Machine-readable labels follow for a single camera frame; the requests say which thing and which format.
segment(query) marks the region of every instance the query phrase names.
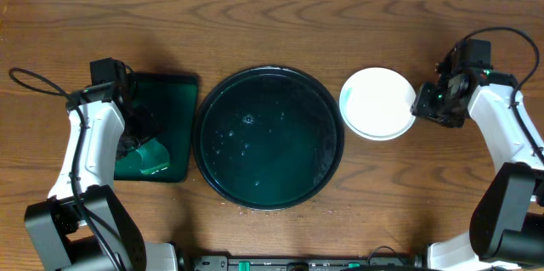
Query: wire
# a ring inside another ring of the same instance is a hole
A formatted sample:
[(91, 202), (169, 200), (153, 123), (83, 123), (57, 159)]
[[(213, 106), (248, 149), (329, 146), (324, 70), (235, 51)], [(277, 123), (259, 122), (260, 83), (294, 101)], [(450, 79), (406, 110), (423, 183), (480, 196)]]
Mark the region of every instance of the wire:
[(391, 252), (397, 257), (397, 259), (400, 261), (400, 257), (399, 257), (399, 254), (397, 254), (397, 252), (395, 250), (393, 250), (392, 247), (390, 246), (379, 246), (377, 247), (376, 249), (374, 249), (371, 254), (368, 256), (368, 258), (366, 259), (366, 264), (367, 265), (371, 265), (371, 259), (374, 257), (374, 254), (376, 254), (377, 251), (381, 250), (381, 249), (389, 249), (391, 250)]
[(518, 111), (518, 104), (519, 102), (516, 101), (516, 94), (521, 90), (521, 87), (535, 74), (536, 69), (538, 68), (538, 65), (540, 64), (540, 51), (538, 50), (538, 47), (536, 46), (536, 43), (523, 31), (520, 31), (518, 29), (514, 29), (512, 27), (508, 26), (493, 26), (488, 27), (480, 30), (476, 30), (465, 36), (462, 40), (468, 40), (468, 38), (473, 37), (477, 34), (483, 33), (483, 32), (490, 32), (490, 31), (510, 31), (513, 32), (520, 37), (522, 37), (526, 42), (529, 43), (529, 45), (533, 48), (533, 51), (535, 52), (535, 65), (533, 69), (529, 72), (529, 74), (516, 86), (512, 94), (510, 95), (510, 107), (512, 108), (513, 115), (516, 117), (516, 121), (518, 121), (519, 127), (525, 134), (525, 137), (529, 141), (529, 144), (531, 148), (533, 149), (535, 155), (538, 157), (538, 159), (541, 161), (542, 165), (544, 165), (544, 155), (542, 155), (541, 147), (538, 146), (533, 136), (530, 134), (529, 129), (527, 126), (525, 126), (525, 123), (523, 119), (521, 118), (521, 115)]
[[(21, 81), (19, 81), (19, 79), (17, 79), (15, 77), (15, 75), (14, 75), (15, 72), (20, 72), (20, 73), (27, 74), (28, 76), (32, 76), (32, 77), (34, 77), (34, 78), (48, 84), (51, 88), (54, 88), (57, 91), (57, 93), (56, 92), (51, 92), (51, 91), (45, 91), (45, 90), (42, 90), (42, 89), (39, 89), (39, 88), (34, 88), (34, 87), (30, 86), (30, 85), (27, 85), (27, 84), (21, 82)], [(77, 166), (79, 164), (79, 158), (80, 158), (80, 154), (81, 154), (81, 151), (82, 151), (83, 139), (85, 138), (85, 132), (87, 131), (87, 123), (85, 122), (85, 117), (83, 116), (83, 113), (82, 113), (81, 109), (79, 108), (79, 106), (77, 106), (77, 103), (70, 97), (70, 95), (68, 93), (66, 93), (65, 90), (63, 90), (57, 84), (51, 82), (50, 80), (48, 80), (44, 76), (40, 76), (37, 73), (34, 73), (32, 71), (28, 71), (28, 70), (24, 70), (22, 68), (12, 68), (12, 69), (9, 70), (8, 73), (9, 73), (9, 77), (15, 83), (21, 85), (22, 87), (28, 88), (28, 89), (30, 89), (32, 91), (39, 92), (39, 93), (46, 93), (46, 94), (50, 94), (50, 95), (53, 95), (53, 96), (63, 96), (76, 109), (77, 115), (79, 116), (79, 120), (81, 122), (80, 123), (81, 131), (79, 132), (79, 137), (77, 139), (76, 152), (74, 154), (73, 162), (71, 163), (71, 172), (70, 172), (71, 191), (72, 191), (72, 194), (74, 195), (74, 201), (76, 202), (77, 209), (81, 213), (81, 216), (82, 216), (83, 220), (85, 220), (88, 227), (93, 232), (93, 234), (96, 237), (97, 241), (99, 242), (100, 246), (105, 251), (106, 256), (111, 260), (111, 263), (113, 263), (113, 267), (115, 268), (115, 270), (116, 271), (125, 270), (125, 268), (117, 261), (117, 259), (115, 257), (115, 254), (111, 250), (110, 246), (108, 246), (107, 242), (104, 239), (104, 236), (102, 236), (102, 234), (98, 231), (98, 229), (94, 225), (93, 221), (91, 220), (91, 217), (87, 213), (87, 208), (83, 205), (82, 200), (79, 197), (79, 194), (77, 193), (77, 186), (76, 186), (76, 181), (78, 180)]]

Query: green object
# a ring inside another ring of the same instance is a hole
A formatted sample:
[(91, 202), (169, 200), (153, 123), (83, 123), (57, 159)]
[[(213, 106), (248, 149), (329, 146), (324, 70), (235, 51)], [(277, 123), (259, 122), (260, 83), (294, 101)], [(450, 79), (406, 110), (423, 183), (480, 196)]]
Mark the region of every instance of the green object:
[(193, 135), (204, 178), (236, 204), (294, 206), (329, 181), (343, 151), (336, 101), (309, 75), (286, 68), (243, 71), (204, 100)]
[(238, 271), (249, 271), (251, 265), (249, 262), (240, 262), (238, 263)]
[(194, 76), (137, 73), (133, 106), (143, 104), (159, 121), (160, 133), (117, 161), (114, 179), (180, 182), (185, 179), (198, 84)]

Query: wooden table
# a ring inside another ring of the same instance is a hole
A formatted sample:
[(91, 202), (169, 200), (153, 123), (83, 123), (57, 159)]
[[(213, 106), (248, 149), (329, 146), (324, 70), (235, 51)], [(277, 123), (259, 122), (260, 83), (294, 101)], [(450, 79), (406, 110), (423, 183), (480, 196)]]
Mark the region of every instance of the wooden table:
[[(88, 62), (113, 57), (136, 71), (194, 72), (199, 102), (222, 79), (254, 65), (296, 67), (337, 98), (354, 72), (393, 68), (414, 87), (474, 29), (510, 25), (544, 48), (544, 0), (11, 0), (0, 34), (0, 268), (40, 269), (23, 224), (45, 200), (68, 142), (65, 101), (12, 83), (13, 66), (66, 90), (90, 83)], [(485, 34), (497, 69), (524, 76), (530, 48)], [(544, 130), (544, 73), (524, 87)], [(473, 121), (447, 129), (418, 120), (405, 135), (372, 142), (346, 128), (343, 161), (314, 198), (285, 211), (240, 208), (216, 194), (193, 159), (183, 183), (116, 182), (147, 241), (173, 240), (191, 255), (358, 257), (400, 252), (468, 229), (494, 176)]]

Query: white plate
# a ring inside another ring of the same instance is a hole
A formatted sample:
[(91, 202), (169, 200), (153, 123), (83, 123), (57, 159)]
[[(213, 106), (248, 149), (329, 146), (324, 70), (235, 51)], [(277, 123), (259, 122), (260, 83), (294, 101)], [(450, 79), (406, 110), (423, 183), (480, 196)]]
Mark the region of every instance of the white plate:
[(372, 140), (389, 140), (406, 132), (416, 120), (410, 108), (416, 92), (399, 73), (366, 68), (353, 74), (340, 93), (340, 112), (349, 128)]

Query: water droplet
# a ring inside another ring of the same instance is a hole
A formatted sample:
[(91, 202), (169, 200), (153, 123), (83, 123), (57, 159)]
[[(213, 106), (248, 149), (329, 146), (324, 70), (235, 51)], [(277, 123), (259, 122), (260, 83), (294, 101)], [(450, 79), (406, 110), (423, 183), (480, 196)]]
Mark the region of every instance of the water droplet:
[(253, 124), (253, 122), (255, 121), (255, 118), (253, 118), (253, 115), (247, 114), (241, 120), (246, 124)]

